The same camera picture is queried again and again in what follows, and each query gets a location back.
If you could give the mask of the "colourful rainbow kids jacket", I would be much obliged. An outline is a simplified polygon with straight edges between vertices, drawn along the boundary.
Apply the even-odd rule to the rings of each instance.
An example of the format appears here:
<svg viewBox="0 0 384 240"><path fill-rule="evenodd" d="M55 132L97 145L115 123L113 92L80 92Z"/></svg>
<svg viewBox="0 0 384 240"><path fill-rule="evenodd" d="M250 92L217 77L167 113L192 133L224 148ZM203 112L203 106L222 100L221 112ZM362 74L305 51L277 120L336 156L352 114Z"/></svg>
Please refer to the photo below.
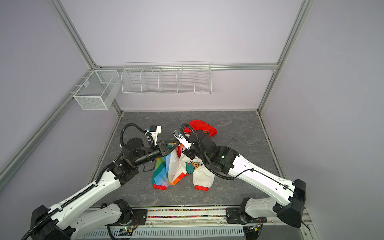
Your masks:
<svg viewBox="0 0 384 240"><path fill-rule="evenodd" d="M166 190L170 185L176 185L189 175L193 176L196 190L208 191L213 185L215 175L204 166L198 157L191 160L182 153L184 149L184 145L179 144L171 154L157 159L152 178L154 189Z"/></svg>

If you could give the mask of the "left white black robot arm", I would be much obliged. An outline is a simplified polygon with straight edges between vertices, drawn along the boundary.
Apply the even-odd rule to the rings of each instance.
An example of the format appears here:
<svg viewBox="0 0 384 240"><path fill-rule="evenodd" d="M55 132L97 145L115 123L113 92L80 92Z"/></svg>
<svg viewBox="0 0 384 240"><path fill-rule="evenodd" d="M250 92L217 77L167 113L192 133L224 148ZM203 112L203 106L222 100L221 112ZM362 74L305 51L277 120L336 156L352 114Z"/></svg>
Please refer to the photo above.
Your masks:
<svg viewBox="0 0 384 240"><path fill-rule="evenodd" d="M140 165L170 155L178 144L179 141L161 141L156 144L150 140L150 146L145 147L140 138L121 142L122 150L118 157L93 182L49 208L44 205L36 208L32 213L31 228L22 238L75 240L102 226L130 223L133 210L125 200L114 201L90 214L85 214L85 211L136 176Z"/></svg>

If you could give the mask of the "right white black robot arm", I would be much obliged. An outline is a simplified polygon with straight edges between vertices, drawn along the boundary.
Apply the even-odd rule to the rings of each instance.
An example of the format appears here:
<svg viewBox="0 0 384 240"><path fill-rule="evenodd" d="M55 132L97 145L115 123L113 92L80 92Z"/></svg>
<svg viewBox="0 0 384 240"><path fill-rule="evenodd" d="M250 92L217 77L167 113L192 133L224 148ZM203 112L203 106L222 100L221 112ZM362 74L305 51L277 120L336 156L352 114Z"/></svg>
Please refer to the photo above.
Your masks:
<svg viewBox="0 0 384 240"><path fill-rule="evenodd" d="M239 152L216 145L201 130L189 136L176 130L174 136L185 146L183 153L187 157L198 157L215 176L230 181L242 180L269 196L264 201L245 198L239 209L239 214L243 217L240 223L250 218L277 217L291 227L302 226L307 188L304 181L290 181L276 176L256 166Z"/></svg>

